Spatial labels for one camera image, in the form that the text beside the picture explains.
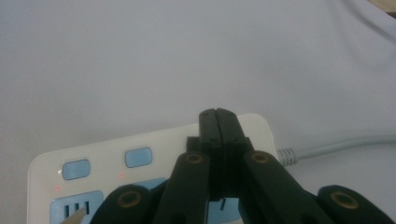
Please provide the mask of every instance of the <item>blue switch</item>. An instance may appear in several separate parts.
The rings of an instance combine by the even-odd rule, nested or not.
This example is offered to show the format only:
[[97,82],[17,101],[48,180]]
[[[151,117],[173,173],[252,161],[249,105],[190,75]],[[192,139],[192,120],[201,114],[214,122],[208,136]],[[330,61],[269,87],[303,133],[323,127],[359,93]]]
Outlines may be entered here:
[[91,166],[87,160],[71,161],[64,165],[62,173],[65,180],[72,180],[85,177],[90,174]]
[[149,165],[152,162],[151,149],[143,147],[127,151],[125,153],[125,164],[129,168]]

